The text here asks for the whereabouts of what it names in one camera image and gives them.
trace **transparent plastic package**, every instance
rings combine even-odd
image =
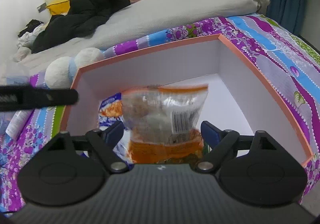
[[[123,92],[122,111],[124,124],[131,130],[132,161],[163,163],[192,155],[201,157],[203,139],[195,126],[207,95],[207,85]]]

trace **curtain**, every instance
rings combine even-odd
[[[278,22],[289,32],[299,35],[307,0],[270,0],[267,17]]]

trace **yellow fabric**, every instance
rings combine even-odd
[[[51,15],[67,13],[70,9],[70,0],[54,0],[47,5]]]

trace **bed sheet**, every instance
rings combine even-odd
[[[320,55],[273,20],[257,13],[237,17],[215,17],[168,28],[137,40],[109,48],[114,56],[171,41],[223,34],[265,75],[281,95],[310,143],[314,157],[306,166],[308,185],[319,179],[320,156]],[[44,73],[31,78],[41,86]],[[252,97],[252,102],[262,102]],[[24,202],[16,177],[21,167],[59,130],[62,107],[35,110],[17,143],[0,146],[2,178],[1,210],[18,210]]]

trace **silver bolt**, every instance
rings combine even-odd
[[[127,165],[124,162],[115,162],[111,164],[111,169],[115,171],[121,171],[126,167]]]
[[[203,171],[211,170],[213,168],[213,164],[209,162],[201,162],[198,164],[198,168]]]

